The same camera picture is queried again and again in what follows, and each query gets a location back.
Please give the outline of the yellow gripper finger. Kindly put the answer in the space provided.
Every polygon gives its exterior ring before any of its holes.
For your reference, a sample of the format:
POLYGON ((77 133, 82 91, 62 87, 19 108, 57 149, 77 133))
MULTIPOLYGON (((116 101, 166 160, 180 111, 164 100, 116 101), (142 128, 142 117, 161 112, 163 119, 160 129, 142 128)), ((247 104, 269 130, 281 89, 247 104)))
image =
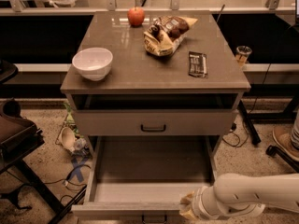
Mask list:
POLYGON ((194 214, 193 210, 190 208, 181 209, 179 211, 179 214, 188 220, 196 220, 197 219, 197 216, 194 214))
POLYGON ((193 196, 194 196, 194 192, 190 192, 190 193, 186 194, 185 196, 183 196, 180 199, 180 203, 184 204, 184 205, 190 204, 192 202, 193 196))

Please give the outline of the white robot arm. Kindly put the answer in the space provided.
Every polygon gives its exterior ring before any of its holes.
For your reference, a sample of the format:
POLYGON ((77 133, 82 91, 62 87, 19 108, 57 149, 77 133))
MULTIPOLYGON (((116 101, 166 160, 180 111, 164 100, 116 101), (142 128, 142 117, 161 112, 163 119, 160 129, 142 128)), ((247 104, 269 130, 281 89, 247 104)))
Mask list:
POLYGON ((260 215, 266 206, 299 212, 299 174, 252 177, 220 175, 180 200, 179 213, 188 220, 219 220, 260 215))

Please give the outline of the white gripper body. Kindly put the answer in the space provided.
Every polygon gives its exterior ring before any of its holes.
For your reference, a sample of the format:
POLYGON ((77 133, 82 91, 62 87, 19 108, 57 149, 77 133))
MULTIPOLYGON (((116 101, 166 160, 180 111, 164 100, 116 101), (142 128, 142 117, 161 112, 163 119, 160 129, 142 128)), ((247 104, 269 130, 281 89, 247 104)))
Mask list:
POLYGON ((213 187, 203 186, 192 196, 192 210, 202 220, 225 220, 229 208, 217 200, 213 187))

